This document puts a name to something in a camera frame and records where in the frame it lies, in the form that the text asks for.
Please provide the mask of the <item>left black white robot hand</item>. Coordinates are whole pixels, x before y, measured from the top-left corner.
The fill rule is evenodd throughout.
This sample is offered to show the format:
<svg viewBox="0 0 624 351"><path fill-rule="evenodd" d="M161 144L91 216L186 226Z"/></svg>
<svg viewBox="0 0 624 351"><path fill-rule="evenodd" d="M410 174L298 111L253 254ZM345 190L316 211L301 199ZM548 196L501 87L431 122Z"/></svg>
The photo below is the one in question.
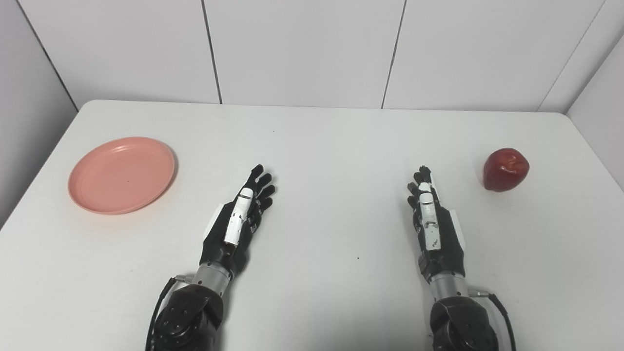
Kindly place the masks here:
<svg viewBox="0 0 624 351"><path fill-rule="evenodd" d="M263 165L255 166L234 200L217 207L203 241L200 265L220 265L238 275L248 261L248 247L272 206L276 187Z"/></svg>

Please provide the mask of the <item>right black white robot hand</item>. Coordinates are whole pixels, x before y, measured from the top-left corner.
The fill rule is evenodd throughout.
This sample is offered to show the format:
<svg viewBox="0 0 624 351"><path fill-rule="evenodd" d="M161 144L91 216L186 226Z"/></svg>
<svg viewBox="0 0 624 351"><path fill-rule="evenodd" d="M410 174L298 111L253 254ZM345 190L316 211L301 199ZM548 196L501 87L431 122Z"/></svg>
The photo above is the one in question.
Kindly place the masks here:
<svg viewBox="0 0 624 351"><path fill-rule="evenodd" d="M421 275L428 283L443 273L465 277L465 243L455 223L456 214L441 204L430 168L419 167L407 189L420 249Z"/></svg>

